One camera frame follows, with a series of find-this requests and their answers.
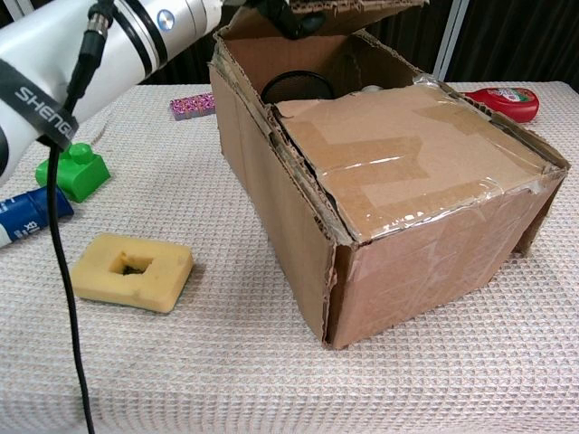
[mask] pink package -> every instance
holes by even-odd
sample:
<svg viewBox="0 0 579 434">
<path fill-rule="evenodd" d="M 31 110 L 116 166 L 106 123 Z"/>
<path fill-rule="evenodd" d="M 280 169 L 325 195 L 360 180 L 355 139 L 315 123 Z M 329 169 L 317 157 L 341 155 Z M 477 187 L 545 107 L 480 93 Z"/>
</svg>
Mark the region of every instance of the pink package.
<svg viewBox="0 0 579 434">
<path fill-rule="evenodd" d="M 213 93 L 204 93 L 181 99 L 173 99 L 169 103 L 175 120 L 199 118 L 215 113 L 215 100 Z"/>
</svg>

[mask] cardboard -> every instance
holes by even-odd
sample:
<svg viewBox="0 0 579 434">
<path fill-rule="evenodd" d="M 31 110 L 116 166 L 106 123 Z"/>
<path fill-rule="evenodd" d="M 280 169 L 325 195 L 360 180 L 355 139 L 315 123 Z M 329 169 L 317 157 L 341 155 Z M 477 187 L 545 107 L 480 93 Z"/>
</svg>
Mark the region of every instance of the cardboard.
<svg viewBox="0 0 579 434">
<path fill-rule="evenodd" d="M 569 164 L 543 139 L 421 73 L 359 27 L 422 1 L 292 2 L 329 10 L 288 41 L 242 9 L 210 65 L 223 155 L 297 300 L 342 348 L 460 297 L 528 251 Z M 339 98 L 264 105 L 278 74 L 324 75 Z M 360 93 L 366 85 L 385 90 Z"/>
</svg>

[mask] green toy block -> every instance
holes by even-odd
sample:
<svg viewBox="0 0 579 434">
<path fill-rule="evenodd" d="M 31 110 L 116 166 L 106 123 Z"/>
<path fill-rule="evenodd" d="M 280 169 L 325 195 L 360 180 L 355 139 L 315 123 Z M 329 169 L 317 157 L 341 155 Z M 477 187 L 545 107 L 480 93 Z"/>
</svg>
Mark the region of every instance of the green toy block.
<svg viewBox="0 0 579 434">
<path fill-rule="evenodd" d="M 48 160 L 45 160 L 36 168 L 38 185 L 46 185 L 47 175 Z M 84 201 L 109 178 L 104 160 L 86 143 L 70 145 L 59 157 L 56 183 L 74 202 Z"/>
</svg>

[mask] blue tube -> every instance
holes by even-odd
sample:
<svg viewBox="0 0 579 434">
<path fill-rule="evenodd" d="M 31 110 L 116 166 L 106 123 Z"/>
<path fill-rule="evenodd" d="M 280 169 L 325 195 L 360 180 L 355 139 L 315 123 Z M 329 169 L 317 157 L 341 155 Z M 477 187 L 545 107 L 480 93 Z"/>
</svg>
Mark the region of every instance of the blue tube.
<svg viewBox="0 0 579 434">
<path fill-rule="evenodd" d="M 57 187 L 58 216 L 73 215 L 74 210 Z M 48 226 L 46 187 L 0 202 L 0 247 L 27 237 Z"/>
</svg>

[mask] table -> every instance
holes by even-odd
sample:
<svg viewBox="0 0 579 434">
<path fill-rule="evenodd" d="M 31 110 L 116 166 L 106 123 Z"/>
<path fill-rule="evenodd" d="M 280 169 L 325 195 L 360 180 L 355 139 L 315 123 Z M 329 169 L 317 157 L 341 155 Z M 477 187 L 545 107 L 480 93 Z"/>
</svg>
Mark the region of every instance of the table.
<svg viewBox="0 0 579 434">
<path fill-rule="evenodd" d="M 511 84 L 536 92 L 529 127 L 579 165 L 579 96 L 561 82 Z M 169 315 L 78 301 L 97 432 L 577 432 L 576 171 L 530 257 L 456 302 L 329 351 L 221 156 L 215 116 L 171 119 L 170 99 L 208 90 L 136 87 L 77 135 L 112 179 L 62 223 L 69 262 L 102 231 L 183 243 L 196 260 Z M 0 197 L 35 188 L 47 155 L 31 146 Z M 48 231 L 2 249 L 0 276 L 0 432 L 84 432 Z"/>
</svg>

